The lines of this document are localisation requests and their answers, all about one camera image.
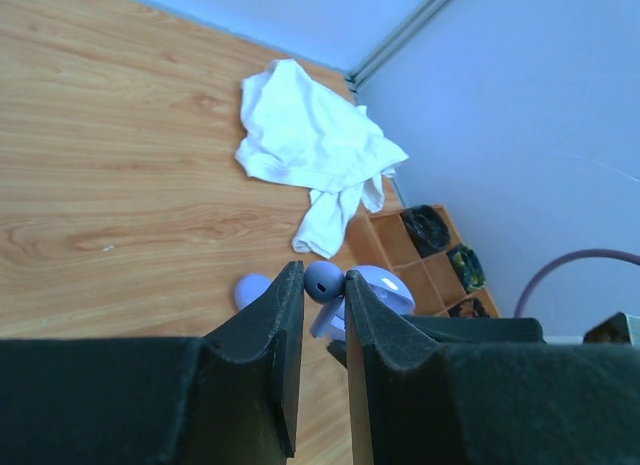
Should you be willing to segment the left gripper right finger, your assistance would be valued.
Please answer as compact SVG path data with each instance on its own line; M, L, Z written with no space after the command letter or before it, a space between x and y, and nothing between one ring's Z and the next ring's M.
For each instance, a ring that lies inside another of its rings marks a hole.
M357 464L635 464L639 351L439 343L345 282Z

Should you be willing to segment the purple earbud charging case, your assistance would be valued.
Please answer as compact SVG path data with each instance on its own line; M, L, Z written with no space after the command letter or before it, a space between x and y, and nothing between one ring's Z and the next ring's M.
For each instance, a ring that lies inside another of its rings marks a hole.
M250 273L242 276L234 287L234 302L238 311L243 310L263 295L271 280L262 274Z

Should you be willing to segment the purple earbud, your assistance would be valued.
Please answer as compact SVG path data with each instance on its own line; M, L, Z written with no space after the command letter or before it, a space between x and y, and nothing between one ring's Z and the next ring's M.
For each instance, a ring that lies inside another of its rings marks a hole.
M305 271L305 291L321 305L310 328L313 337L345 340L344 284L344 273L331 262L313 262Z

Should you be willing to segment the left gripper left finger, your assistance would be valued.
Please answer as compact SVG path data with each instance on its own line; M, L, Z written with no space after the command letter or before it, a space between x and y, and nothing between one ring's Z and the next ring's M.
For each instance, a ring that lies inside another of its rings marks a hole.
M204 336L5 339L5 464L283 464L296 449L304 267Z

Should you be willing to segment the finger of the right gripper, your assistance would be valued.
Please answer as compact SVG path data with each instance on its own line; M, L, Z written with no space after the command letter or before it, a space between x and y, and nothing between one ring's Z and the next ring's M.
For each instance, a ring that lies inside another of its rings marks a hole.
M332 340L326 347L329 354L344 368L347 368L347 346L345 341Z
M533 318L444 318L404 316L418 330L441 343L544 343Z

